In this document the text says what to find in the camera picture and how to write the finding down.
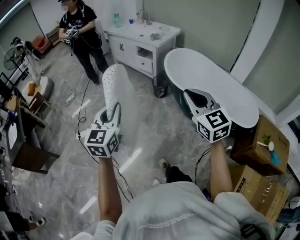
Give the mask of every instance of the black pants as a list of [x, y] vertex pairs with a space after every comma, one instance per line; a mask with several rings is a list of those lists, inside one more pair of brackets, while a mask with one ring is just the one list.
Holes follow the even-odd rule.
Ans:
[[86, 45], [83, 45], [82, 47], [75, 46], [74, 53], [80, 61], [81, 65], [84, 67], [88, 78], [91, 79], [94, 83], [97, 83], [99, 80], [95, 69], [90, 62], [90, 55], [94, 57], [98, 69], [102, 73], [104, 73], [105, 70], [108, 69], [108, 65], [103, 55], [102, 49], [95, 49]]
[[170, 167], [165, 171], [165, 176], [167, 177], [167, 183], [171, 182], [193, 182], [192, 179], [185, 175], [178, 167]]

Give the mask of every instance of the cabinet drawer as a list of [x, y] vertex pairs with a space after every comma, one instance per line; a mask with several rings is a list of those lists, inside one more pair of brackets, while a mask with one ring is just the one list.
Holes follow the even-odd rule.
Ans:
[[139, 69], [148, 73], [153, 73], [153, 63], [151, 56], [136, 56], [136, 65]]

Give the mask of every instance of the black cap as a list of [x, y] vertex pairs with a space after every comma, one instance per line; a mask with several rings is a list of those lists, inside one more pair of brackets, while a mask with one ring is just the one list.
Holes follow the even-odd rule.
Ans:
[[19, 39], [18, 37], [15, 37], [14, 40], [11, 42], [11, 45], [14, 44], [14, 42], [18, 39]]

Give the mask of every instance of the marble floor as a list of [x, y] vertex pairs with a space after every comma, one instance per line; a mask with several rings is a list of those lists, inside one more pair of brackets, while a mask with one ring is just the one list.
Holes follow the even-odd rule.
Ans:
[[[110, 54], [109, 65], [113, 64]], [[41, 65], [45, 74], [53, 79], [54, 89], [49, 99], [53, 106], [64, 105], [65, 97], [75, 90], [76, 83], [83, 73], [83, 67], [75, 56], [70, 56], [70, 49], [64, 44], [52, 49]], [[158, 165], [158, 159], [165, 157], [173, 165], [177, 165], [185, 174], [195, 180], [195, 164], [209, 144], [195, 132], [192, 121], [186, 118], [179, 109], [172, 94], [163, 99], [153, 95], [151, 79], [140, 72], [126, 67], [129, 79], [138, 99], [136, 110], [140, 121], [137, 127], [136, 143], [128, 150], [126, 142], [122, 142], [119, 152], [114, 157], [121, 166], [121, 172], [127, 179], [133, 196], [137, 196], [153, 187], [153, 180], [158, 178], [165, 182], [164, 174]], [[27, 77], [18, 85], [19, 89], [29, 81]], [[37, 127], [37, 135], [44, 149], [59, 154], [47, 175], [15, 169], [11, 174], [6, 170], [9, 187], [16, 188], [16, 198], [8, 197], [12, 211], [20, 209], [28, 218], [33, 212], [36, 218], [45, 216], [47, 225], [29, 233], [32, 240], [70, 239], [82, 231], [91, 228], [99, 220], [98, 202], [88, 209], [83, 209], [89, 200], [98, 198], [98, 165], [90, 158], [82, 145], [75, 139], [76, 118], [72, 115], [78, 110], [88, 78], [83, 73], [76, 89], [75, 102], [62, 107], [58, 112], [46, 110], [42, 118], [47, 127]], [[80, 129], [86, 129], [93, 121], [94, 115], [105, 106], [102, 85], [89, 85], [86, 96], [89, 103], [86, 121]], [[206, 155], [199, 163], [197, 179], [201, 189], [209, 188], [210, 155]], [[124, 181], [116, 174], [123, 192], [129, 198]], [[291, 177], [285, 174], [277, 177], [285, 183]], [[287, 187], [290, 196], [298, 191], [292, 179]], [[128, 202], [121, 195], [125, 208]]]

